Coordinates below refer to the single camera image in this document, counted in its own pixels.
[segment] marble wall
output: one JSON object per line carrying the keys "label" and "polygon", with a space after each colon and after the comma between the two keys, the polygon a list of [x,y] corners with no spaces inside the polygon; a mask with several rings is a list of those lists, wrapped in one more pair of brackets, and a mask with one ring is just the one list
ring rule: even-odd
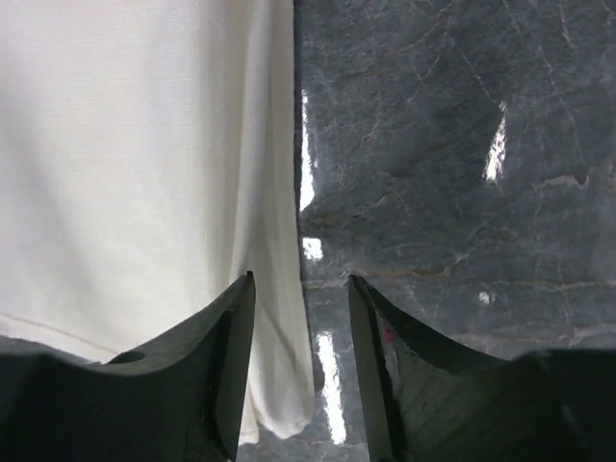
{"label": "marble wall", "polygon": [[616,2],[296,0],[296,14],[322,391],[304,434],[266,435],[246,460],[368,460],[352,272],[499,357],[616,347]]}

